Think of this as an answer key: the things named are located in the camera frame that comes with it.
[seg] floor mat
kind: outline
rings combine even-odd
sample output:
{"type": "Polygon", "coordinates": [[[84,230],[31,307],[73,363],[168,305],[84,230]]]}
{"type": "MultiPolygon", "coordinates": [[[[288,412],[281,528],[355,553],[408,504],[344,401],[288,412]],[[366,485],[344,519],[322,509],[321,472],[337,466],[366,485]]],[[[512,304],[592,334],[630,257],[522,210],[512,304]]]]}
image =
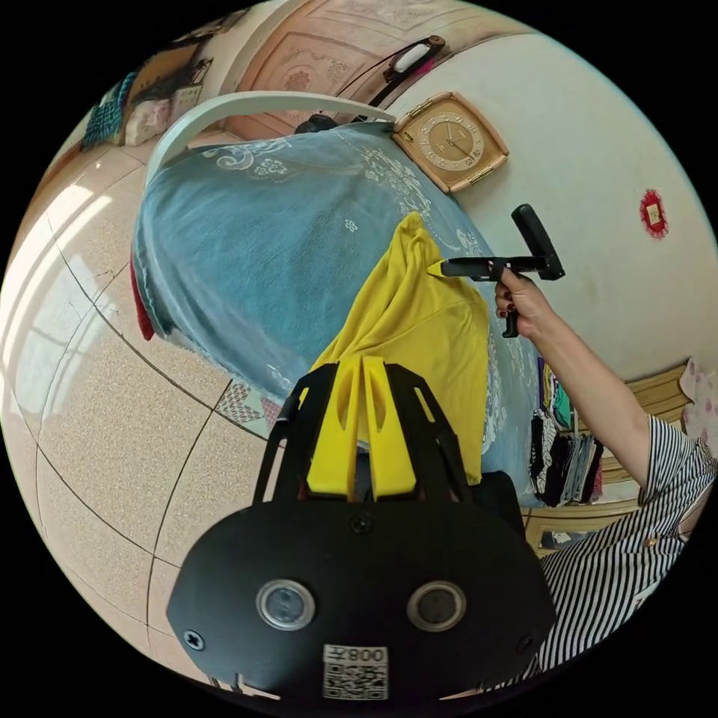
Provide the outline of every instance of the floor mat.
{"type": "Polygon", "coordinates": [[[280,409],[279,404],[263,392],[235,380],[222,394],[215,411],[237,426],[266,439],[280,409]]]}

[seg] striped shirt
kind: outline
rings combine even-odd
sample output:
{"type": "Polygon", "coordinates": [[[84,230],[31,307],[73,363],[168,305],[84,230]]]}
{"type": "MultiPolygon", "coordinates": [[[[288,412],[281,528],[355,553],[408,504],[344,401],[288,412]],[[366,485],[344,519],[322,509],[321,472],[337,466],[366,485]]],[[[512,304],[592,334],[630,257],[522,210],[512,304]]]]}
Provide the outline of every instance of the striped shirt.
{"type": "Polygon", "coordinates": [[[556,623],[527,670],[503,685],[558,666],[616,630],[670,571],[685,545],[679,525],[718,476],[718,460],[650,417],[650,460],[641,508],[541,559],[556,623]]]}

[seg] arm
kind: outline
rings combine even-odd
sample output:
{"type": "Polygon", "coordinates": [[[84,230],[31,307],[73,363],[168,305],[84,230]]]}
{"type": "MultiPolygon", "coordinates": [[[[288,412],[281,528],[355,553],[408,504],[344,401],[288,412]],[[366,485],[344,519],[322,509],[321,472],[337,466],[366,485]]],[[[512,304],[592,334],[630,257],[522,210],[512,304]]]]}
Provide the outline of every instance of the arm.
{"type": "Polygon", "coordinates": [[[650,428],[630,389],[556,315],[531,280],[504,271],[496,286],[496,304],[499,316],[519,312],[519,333],[533,342],[589,431],[645,490],[650,428]]]}
{"type": "Polygon", "coordinates": [[[556,314],[530,337],[561,382],[589,431],[645,489],[648,416],[633,392],[556,314]]]}

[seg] white wall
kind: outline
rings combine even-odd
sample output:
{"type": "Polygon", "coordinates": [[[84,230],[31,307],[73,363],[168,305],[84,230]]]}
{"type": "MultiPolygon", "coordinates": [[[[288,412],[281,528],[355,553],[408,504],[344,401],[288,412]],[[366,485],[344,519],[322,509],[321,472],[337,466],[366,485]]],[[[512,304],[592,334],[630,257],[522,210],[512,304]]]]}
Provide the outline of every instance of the white wall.
{"type": "Polygon", "coordinates": [[[604,76],[542,35],[490,40],[410,87],[397,116],[454,90],[509,147],[495,175],[457,194],[497,254],[525,254],[511,211],[534,206],[566,270],[542,289],[623,379],[695,355],[718,367],[718,249],[673,152],[604,76]],[[649,188],[670,223],[662,241],[639,219],[649,188]]]}
{"type": "Polygon", "coordinates": [[[277,25],[306,0],[268,0],[254,5],[228,32],[215,35],[202,58],[214,58],[205,75],[200,102],[233,92],[247,65],[277,25]]]}

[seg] clock hand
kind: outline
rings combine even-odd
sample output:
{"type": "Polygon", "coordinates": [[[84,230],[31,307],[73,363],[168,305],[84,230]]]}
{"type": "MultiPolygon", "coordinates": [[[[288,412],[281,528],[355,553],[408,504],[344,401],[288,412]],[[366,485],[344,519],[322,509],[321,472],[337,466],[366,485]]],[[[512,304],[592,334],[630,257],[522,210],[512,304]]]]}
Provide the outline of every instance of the clock hand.
{"type": "Polygon", "coordinates": [[[460,147],[459,145],[457,145],[456,142],[453,142],[452,140],[449,140],[449,144],[450,144],[452,147],[456,147],[458,150],[461,150],[461,151],[466,155],[466,157],[471,157],[471,152],[467,152],[463,147],[460,147]]]}

